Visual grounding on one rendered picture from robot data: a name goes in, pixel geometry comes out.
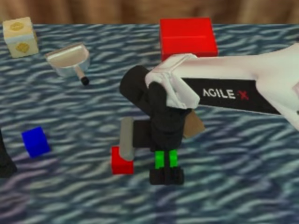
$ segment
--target wooden wall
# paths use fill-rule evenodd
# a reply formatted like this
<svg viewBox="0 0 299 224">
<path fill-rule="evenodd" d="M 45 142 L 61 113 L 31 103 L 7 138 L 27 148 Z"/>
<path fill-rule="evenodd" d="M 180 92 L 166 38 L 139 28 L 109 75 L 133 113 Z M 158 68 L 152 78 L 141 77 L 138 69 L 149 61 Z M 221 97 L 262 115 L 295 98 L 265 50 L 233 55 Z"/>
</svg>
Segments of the wooden wall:
<svg viewBox="0 0 299 224">
<path fill-rule="evenodd" d="M 299 0 L 0 0 L 0 19 L 33 23 L 158 23 L 210 16 L 213 23 L 298 23 Z"/>
</svg>

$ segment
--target cream box with yellow pattern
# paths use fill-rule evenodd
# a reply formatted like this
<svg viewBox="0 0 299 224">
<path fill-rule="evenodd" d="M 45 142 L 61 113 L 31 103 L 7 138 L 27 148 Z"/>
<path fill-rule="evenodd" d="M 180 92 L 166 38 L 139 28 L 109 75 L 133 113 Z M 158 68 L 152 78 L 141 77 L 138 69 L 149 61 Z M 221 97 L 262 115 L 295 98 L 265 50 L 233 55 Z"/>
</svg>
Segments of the cream box with yellow pattern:
<svg viewBox="0 0 299 224">
<path fill-rule="evenodd" d="M 39 52 L 36 33 L 30 17 L 3 22 L 4 41 L 13 58 L 37 54 Z"/>
</svg>

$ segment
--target wooden block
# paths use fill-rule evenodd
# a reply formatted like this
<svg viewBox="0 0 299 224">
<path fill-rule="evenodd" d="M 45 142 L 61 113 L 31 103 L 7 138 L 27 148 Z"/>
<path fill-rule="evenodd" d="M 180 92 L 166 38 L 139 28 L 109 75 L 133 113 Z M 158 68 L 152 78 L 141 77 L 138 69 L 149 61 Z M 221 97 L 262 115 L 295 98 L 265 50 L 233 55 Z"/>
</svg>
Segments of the wooden block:
<svg viewBox="0 0 299 224">
<path fill-rule="evenodd" d="M 3 22 L 4 41 L 13 58 L 37 54 L 37 38 L 29 17 Z"/>
<path fill-rule="evenodd" d="M 203 132 L 205 126 L 199 119 L 194 110 L 192 110 L 185 119 L 184 138 L 188 139 Z"/>
</svg>

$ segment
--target red cube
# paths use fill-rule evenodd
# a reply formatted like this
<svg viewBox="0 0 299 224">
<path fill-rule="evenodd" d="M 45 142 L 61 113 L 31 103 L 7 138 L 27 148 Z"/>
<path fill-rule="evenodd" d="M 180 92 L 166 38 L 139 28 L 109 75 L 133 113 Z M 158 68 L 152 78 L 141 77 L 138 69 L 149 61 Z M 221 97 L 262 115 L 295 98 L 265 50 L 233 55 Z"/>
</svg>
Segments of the red cube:
<svg viewBox="0 0 299 224">
<path fill-rule="evenodd" d="M 118 146 L 111 147 L 111 169 L 114 175 L 116 174 L 133 174 L 133 161 L 126 161 L 120 156 L 120 148 Z"/>
<path fill-rule="evenodd" d="M 174 54 L 217 56 L 217 43 L 210 18 L 173 18 L 160 20 L 162 61 Z"/>
</svg>

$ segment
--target dark blue tablecloth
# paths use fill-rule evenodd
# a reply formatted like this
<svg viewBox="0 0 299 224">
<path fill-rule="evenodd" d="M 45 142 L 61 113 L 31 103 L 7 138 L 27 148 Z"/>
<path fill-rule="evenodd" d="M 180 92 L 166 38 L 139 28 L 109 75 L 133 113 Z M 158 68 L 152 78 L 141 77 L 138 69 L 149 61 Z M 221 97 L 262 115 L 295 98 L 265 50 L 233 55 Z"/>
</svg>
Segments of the dark blue tablecloth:
<svg viewBox="0 0 299 224">
<path fill-rule="evenodd" d="M 0 39 L 0 127 L 19 171 L 0 180 L 0 224 L 298 224 L 299 133 L 274 115 L 199 107 L 207 129 L 178 151 L 185 185 L 151 186 L 154 157 L 112 175 L 123 116 L 145 118 L 118 92 L 132 66 L 160 60 L 157 25 L 35 25 L 40 54 L 12 59 Z M 220 55 L 271 52 L 295 25 L 215 25 Z M 44 54 L 83 41 L 91 85 L 61 79 Z M 21 139 L 42 126 L 52 152 L 29 158 Z"/>
</svg>

